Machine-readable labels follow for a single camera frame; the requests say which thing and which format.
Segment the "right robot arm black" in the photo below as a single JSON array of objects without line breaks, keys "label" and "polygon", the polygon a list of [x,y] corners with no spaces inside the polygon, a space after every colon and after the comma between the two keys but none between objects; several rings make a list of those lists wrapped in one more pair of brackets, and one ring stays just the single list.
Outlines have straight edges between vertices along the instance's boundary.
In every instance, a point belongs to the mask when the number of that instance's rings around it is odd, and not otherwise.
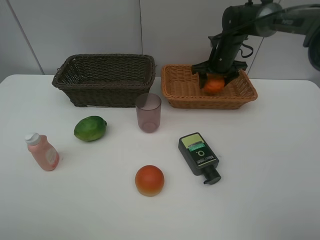
[{"label": "right robot arm black", "polygon": [[209,36],[212,50],[208,60],[191,66],[192,74],[198,74],[199,87],[205,87],[209,75],[222,77],[228,85],[248,67],[246,62],[236,60],[248,36],[267,38],[276,32],[303,35],[309,62],[316,70],[320,69],[319,4],[282,8],[272,0],[263,0],[260,4],[249,0],[225,9],[222,32]]}]

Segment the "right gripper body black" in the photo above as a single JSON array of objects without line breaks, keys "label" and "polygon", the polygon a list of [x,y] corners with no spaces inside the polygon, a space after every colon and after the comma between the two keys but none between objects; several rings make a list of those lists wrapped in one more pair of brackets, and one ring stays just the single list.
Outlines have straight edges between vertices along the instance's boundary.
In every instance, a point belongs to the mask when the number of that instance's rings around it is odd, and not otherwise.
[{"label": "right gripper body black", "polygon": [[245,61],[236,60],[237,54],[248,38],[247,35],[209,36],[212,49],[209,59],[191,66],[193,74],[218,74],[228,75],[238,70],[246,70],[248,65]]}]

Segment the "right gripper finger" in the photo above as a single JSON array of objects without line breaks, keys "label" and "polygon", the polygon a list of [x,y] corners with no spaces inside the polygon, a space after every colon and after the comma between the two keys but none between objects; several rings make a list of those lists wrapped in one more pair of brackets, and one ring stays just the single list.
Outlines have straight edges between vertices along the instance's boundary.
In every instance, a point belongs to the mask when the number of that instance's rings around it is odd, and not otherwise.
[{"label": "right gripper finger", "polygon": [[226,87],[230,82],[239,77],[238,69],[231,69],[222,74],[224,78],[224,86]]},{"label": "right gripper finger", "polygon": [[206,85],[207,80],[208,80],[207,73],[206,72],[199,72],[198,77],[199,77],[199,87],[200,87],[200,89],[203,89]]}]

